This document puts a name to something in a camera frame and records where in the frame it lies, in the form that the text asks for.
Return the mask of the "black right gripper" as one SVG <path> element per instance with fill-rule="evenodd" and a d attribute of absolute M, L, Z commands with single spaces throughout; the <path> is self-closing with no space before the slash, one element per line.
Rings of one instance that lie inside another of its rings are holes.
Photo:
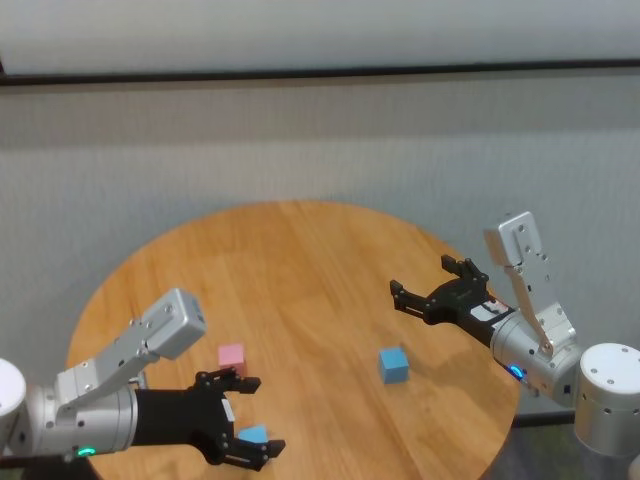
<path fill-rule="evenodd" d="M 489 345 L 496 325 L 510 315 L 510 307 L 490 294 L 489 277 L 470 259 L 441 256 L 441 268 L 454 275 L 427 298 L 390 281 L 394 309 L 428 325 L 453 324 L 483 345 Z"/>

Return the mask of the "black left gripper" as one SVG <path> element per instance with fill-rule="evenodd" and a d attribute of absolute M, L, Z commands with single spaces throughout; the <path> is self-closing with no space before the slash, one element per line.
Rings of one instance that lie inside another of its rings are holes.
<path fill-rule="evenodd" d="M 223 407 L 225 392 L 255 394 L 259 387 L 258 377 L 241 376 L 230 367 L 198 372 L 184 390 L 137 390 L 135 444 L 188 445 L 211 465 L 260 471 L 282 453 L 285 441 L 229 440 L 233 427 Z"/>

